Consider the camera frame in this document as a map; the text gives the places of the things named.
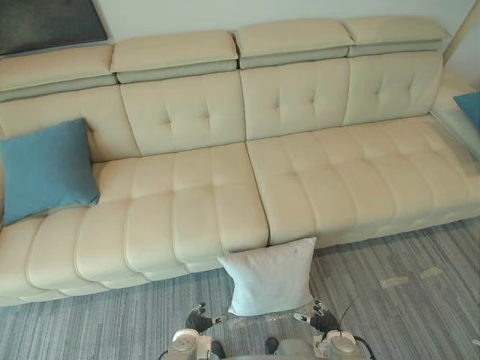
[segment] white wall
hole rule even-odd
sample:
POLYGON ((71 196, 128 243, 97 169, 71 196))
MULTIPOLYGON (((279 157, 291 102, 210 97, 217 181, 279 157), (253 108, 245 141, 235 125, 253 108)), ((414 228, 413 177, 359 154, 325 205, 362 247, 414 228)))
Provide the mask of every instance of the white wall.
MULTIPOLYGON (((437 19, 454 34, 475 0, 94 0, 113 41, 143 35, 236 29, 306 17, 415 14, 437 19)), ((448 69, 480 87, 480 20, 448 69)))

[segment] gray striped carpet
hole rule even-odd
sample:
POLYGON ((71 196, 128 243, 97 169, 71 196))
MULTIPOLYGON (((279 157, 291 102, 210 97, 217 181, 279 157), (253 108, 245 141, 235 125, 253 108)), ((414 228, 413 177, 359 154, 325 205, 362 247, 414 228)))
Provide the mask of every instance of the gray striped carpet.
MULTIPOLYGON (((377 359, 480 359, 480 217, 317 250, 310 288, 377 359)), ((0 308, 0 359, 156 359, 203 300, 226 314, 223 269, 44 303, 0 308)), ((229 355, 268 336, 310 338, 291 313, 231 318, 207 331, 229 355)))

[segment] dark picture frame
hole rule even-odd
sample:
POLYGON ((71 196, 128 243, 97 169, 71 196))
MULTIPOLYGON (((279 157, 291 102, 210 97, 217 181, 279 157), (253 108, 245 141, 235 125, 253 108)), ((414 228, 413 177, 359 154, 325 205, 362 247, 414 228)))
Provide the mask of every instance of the dark picture frame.
POLYGON ((0 0, 0 55, 107 39, 92 0, 0 0))

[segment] seat cushion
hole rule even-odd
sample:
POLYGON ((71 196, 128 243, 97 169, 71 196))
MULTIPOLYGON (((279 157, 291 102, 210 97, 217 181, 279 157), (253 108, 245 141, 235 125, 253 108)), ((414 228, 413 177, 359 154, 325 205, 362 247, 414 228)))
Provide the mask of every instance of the seat cushion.
POLYGON ((431 115, 247 143, 270 245, 317 247, 480 215, 480 164, 431 115))
POLYGON ((245 144, 94 165, 93 208, 21 220, 0 234, 0 306, 129 287, 221 267, 266 246, 245 144))

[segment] headrest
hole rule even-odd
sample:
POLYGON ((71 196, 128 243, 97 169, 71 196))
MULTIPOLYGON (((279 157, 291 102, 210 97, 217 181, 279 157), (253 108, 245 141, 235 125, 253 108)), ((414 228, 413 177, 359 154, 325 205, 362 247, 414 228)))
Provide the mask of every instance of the headrest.
POLYGON ((355 45, 348 56, 439 50, 449 33, 420 16, 375 16, 343 21, 355 45))
POLYGON ((112 45, 86 46, 0 60, 0 101, 116 84, 112 45))
POLYGON ((121 83, 232 71, 238 55, 227 31, 135 37, 120 41, 111 71, 121 83))
POLYGON ((340 58, 352 39, 330 19, 300 19, 249 25, 235 32, 240 68, 340 58))

